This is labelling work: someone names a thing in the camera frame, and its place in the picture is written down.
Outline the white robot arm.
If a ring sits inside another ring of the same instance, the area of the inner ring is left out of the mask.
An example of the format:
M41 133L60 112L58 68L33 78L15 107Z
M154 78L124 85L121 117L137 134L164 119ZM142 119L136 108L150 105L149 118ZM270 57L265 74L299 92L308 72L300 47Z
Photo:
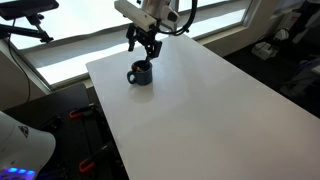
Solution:
M135 43L139 42L146 51L146 62L157 58L162 48L162 42L156 39L162 33L160 26L167 20L176 23L179 15L171 7L171 0L137 0L141 5L135 13L135 18L129 24L126 38L128 51L132 52Z

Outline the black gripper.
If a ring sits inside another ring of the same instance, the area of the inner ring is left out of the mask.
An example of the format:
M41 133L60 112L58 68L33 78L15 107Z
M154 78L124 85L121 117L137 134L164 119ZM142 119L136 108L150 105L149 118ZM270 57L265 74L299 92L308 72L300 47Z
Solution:
M129 48L128 51L132 52L135 47L135 42L138 41L142 45L145 46L146 50L146 58L145 62L149 63L152 59L157 58L160 54L162 48L162 42L156 41L157 32L154 29L146 32L142 28L136 26L135 24L131 23L128 27L128 43Z

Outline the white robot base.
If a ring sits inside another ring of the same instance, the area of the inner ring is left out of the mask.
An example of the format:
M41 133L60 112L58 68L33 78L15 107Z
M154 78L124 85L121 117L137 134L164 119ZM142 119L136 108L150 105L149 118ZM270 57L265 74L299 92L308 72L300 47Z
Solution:
M0 112L0 180L35 180L55 147L51 133Z

